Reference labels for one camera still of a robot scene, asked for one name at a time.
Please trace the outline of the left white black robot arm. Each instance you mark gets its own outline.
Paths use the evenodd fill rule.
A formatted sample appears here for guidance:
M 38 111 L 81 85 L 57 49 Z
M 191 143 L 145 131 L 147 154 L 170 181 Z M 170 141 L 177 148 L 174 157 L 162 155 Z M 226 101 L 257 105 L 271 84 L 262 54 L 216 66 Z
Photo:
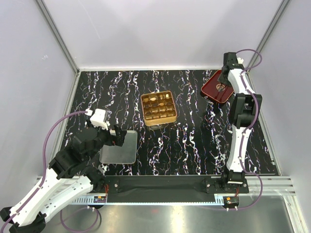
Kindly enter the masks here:
M 104 175 L 88 162 L 103 146 L 124 144 L 126 130 L 114 126 L 115 134 L 101 127 L 80 130 L 49 163 L 44 175 L 15 206 L 4 207 L 1 232 L 10 224 L 11 233 L 40 233 L 48 218 L 60 212 L 80 195 L 106 190 Z

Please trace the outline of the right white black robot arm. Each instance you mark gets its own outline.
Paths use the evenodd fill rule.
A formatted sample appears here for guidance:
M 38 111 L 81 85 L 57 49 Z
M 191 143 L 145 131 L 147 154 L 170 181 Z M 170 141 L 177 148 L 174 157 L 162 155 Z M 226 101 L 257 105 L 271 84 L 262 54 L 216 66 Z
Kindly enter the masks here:
M 223 66 L 221 82 L 229 83 L 235 92 L 235 98 L 229 111 L 229 122 L 232 126 L 232 142 L 229 158 L 220 180 L 220 187 L 225 192 L 235 192 L 246 187 L 245 156 L 248 139 L 255 125 L 261 104 L 262 95 L 255 93 L 245 77 L 241 64 Z

